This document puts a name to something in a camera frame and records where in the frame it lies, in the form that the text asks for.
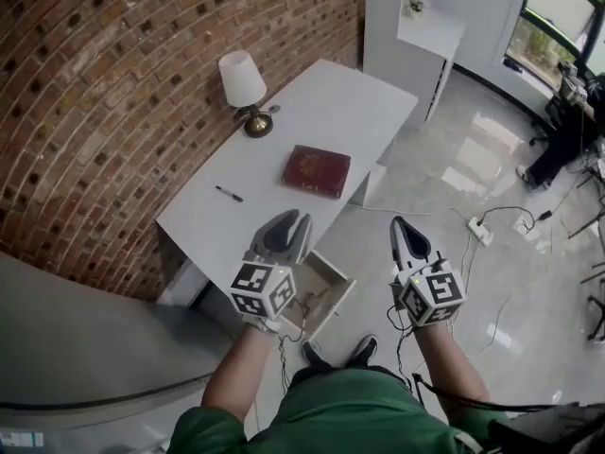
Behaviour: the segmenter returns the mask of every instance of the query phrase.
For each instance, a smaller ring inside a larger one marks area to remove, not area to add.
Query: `window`
[[[604,9],[603,0],[526,0],[506,54],[558,89],[559,61],[590,62]]]

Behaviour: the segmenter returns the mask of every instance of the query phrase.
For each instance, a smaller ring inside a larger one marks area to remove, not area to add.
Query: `black shoe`
[[[368,366],[368,363],[376,355],[377,351],[378,337],[376,335],[368,335],[359,342],[345,366]]]
[[[304,361],[306,361],[310,367],[329,367],[330,363],[323,360],[320,355],[318,355],[316,348],[317,346],[311,344],[309,341],[305,341],[302,344],[302,357],[304,358]]]

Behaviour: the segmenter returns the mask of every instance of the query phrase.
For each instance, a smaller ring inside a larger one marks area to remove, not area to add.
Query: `open drawer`
[[[349,279],[317,251],[311,251],[301,264],[293,268],[293,273],[296,299],[302,308],[296,301],[291,301],[282,318],[300,331],[304,309],[304,335],[311,341],[353,289],[355,280]]]

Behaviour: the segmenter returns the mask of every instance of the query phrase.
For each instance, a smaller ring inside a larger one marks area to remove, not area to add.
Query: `hand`
[[[264,333],[269,333],[270,335],[277,335],[282,328],[282,322],[272,321],[268,318],[258,318],[257,316],[252,316],[250,314],[242,315],[242,320],[244,323],[254,326],[256,329]]]

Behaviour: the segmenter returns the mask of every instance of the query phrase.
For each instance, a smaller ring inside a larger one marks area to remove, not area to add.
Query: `white desk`
[[[158,223],[191,261],[226,291],[254,232],[291,208],[313,219],[312,249],[364,182],[416,105],[417,98],[329,61],[317,61],[267,106],[278,104],[273,131],[258,139],[236,131],[187,182]],[[351,156],[338,200],[281,185],[295,145]],[[237,202],[215,189],[227,188]]]

